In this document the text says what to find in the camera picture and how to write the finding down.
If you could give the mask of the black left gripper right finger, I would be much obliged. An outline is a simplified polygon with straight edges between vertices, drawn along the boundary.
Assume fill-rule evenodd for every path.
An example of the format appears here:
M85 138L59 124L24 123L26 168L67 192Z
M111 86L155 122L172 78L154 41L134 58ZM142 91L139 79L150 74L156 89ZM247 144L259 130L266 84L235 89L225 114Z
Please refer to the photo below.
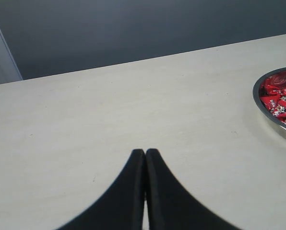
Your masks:
M237 230L195 199L176 179L160 152L146 152L148 220L151 230Z

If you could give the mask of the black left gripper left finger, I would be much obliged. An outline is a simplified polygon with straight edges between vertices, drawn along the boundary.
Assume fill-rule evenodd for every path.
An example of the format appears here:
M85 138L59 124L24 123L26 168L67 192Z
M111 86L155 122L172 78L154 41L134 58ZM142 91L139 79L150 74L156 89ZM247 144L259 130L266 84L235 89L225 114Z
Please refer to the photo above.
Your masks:
M146 160L134 149L112 185L88 209L60 230L141 230L146 185Z

